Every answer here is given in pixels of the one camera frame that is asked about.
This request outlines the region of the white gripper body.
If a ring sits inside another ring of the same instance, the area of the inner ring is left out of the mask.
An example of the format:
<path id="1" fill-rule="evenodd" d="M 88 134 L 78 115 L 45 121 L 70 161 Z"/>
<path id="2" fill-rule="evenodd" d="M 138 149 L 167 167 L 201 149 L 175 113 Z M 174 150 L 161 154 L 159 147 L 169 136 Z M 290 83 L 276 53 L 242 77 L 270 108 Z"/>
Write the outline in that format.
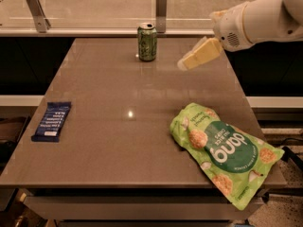
<path id="1" fill-rule="evenodd" d="M 212 20 L 214 35 L 227 51 L 235 52 L 253 46 L 244 31 L 243 18 L 247 5 L 245 2 L 227 9 L 220 19 Z"/>

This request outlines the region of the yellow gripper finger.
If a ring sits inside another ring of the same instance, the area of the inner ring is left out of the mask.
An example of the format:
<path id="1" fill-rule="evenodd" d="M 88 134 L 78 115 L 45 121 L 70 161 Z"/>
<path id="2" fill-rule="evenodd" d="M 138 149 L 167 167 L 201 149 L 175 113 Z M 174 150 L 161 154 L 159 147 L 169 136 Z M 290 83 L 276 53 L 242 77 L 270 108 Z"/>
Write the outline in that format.
<path id="1" fill-rule="evenodd" d="M 211 20 L 218 20 L 220 19 L 224 14 L 226 13 L 226 9 L 225 10 L 220 10 L 220 11 L 213 11 L 209 17 Z"/>
<path id="2" fill-rule="evenodd" d="M 177 62 L 180 70 L 190 70 L 217 59 L 223 47 L 216 38 L 203 37 Z"/>

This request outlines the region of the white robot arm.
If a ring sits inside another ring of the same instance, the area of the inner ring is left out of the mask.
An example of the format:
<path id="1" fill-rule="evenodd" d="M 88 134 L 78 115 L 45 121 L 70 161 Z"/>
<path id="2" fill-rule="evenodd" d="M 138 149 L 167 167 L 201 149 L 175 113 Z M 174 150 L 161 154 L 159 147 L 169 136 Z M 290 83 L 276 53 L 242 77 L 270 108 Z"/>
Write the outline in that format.
<path id="1" fill-rule="evenodd" d="M 210 14 L 214 36 L 204 37 L 178 61 L 187 71 L 229 52 L 264 42 L 295 42 L 303 38 L 303 0 L 255 0 Z"/>

